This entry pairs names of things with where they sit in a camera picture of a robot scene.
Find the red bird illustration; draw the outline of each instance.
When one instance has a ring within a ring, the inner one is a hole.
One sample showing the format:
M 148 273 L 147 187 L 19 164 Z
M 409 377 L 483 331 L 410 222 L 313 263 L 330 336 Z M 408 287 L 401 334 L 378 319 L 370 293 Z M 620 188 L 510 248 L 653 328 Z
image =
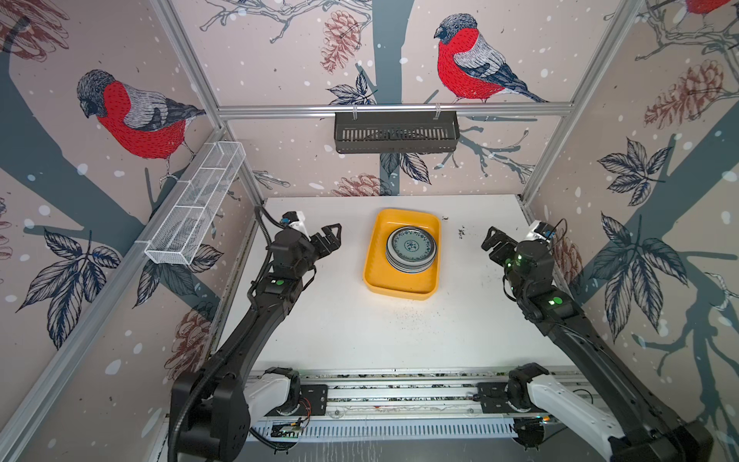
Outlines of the red bird illustration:
M 85 74 L 77 84 L 77 97 L 85 117 L 96 115 L 101 125 L 128 152 L 144 159 L 166 159 L 185 143 L 185 131 L 203 109 L 173 101 L 159 92 L 135 89 L 95 69 Z
M 492 95 L 517 93 L 538 103 L 543 99 L 528 91 L 505 63 L 499 51 L 488 45 L 477 30 L 477 21 L 466 13 L 444 19 L 436 29 L 439 38 L 439 78 L 456 96 L 487 101 Z

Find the aluminum rail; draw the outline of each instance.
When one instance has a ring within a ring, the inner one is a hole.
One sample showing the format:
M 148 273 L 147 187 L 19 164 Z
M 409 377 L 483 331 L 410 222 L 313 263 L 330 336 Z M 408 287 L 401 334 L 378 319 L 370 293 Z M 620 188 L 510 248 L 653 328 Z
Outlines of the aluminum rail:
M 456 111 L 460 117 L 475 116 L 567 116 L 571 102 L 558 103 L 456 103 L 456 104 L 371 104 L 357 106 L 221 106 L 221 120 L 328 118 L 336 112 Z

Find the wall-mounted basket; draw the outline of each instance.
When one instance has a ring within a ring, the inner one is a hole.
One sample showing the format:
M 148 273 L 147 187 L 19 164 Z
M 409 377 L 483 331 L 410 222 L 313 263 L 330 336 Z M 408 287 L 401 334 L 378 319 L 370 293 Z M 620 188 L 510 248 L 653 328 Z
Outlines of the wall-mounted basket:
M 455 111 L 337 112 L 333 139 L 340 154 L 453 152 L 460 126 Z
M 241 143 L 213 145 L 146 247 L 144 253 L 154 263 L 192 263 L 245 157 Z

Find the wall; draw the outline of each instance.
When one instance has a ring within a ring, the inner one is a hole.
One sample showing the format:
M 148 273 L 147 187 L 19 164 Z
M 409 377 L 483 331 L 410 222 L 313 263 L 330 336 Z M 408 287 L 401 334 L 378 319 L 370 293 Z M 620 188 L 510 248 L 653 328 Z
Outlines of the wall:
M 536 95 L 501 92 L 487 101 L 569 101 L 618 4 L 537 0 L 501 9 L 485 0 L 196 0 L 175 7 L 219 104 L 235 106 L 451 103 L 472 84 L 440 77 L 434 37 L 456 13 L 472 14 L 487 43 Z M 265 196 L 353 194 L 363 182 L 377 194 L 517 194 L 558 121 L 462 119 L 463 139 L 446 162 L 445 154 L 338 160 L 323 149 L 334 144 L 331 120 L 239 120 L 231 128 L 255 148 L 248 152 L 255 170 L 290 184 L 267 180 Z M 306 165 L 308 158 L 315 160 Z
M 179 116 L 177 107 L 169 112 L 178 123 L 127 133 L 115 119 L 122 106 L 110 99 L 108 117 L 86 118 L 78 82 L 93 69 L 173 100 L 149 93 L 132 125 L 174 101 L 200 107 L 147 2 L 0 0 L 0 9 L 10 51 L 0 52 L 0 364 L 12 371 L 0 378 L 5 424 L 174 185 L 173 177 L 160 185 L 165 159 L 147 157 L 177 148 L 169 171 L 179 175 L 191 157 L 184 143 L 198 149 L 211 127 L 198 117 L 185 132 L 182 116 L 197 108 L 181 106 Z
M 734 462 L 735 13 L 645 10 L 531 204 L 568 221 L 556 256 L 598 332 L 682 418 L 706 424 L 714 461 Z

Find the bird wallpaper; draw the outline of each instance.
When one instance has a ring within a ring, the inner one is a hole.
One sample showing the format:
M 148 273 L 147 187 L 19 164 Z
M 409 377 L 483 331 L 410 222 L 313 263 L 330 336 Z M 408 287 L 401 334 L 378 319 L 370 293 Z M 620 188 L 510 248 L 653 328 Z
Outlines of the bird wallpaper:
M 0 0 L 0 13 L 4 426 L 212 126 L 147 1 Z M 167 383 L 208 344 L 248 203 L 235 183 L 192 265 L 137 270 L 23 459 L 144 458 Z
M 567 220 L 555 259 L 599 335 L 720 462 L 739 461 L 738 23 L 727 1 L 646 1 L 531 204 Z

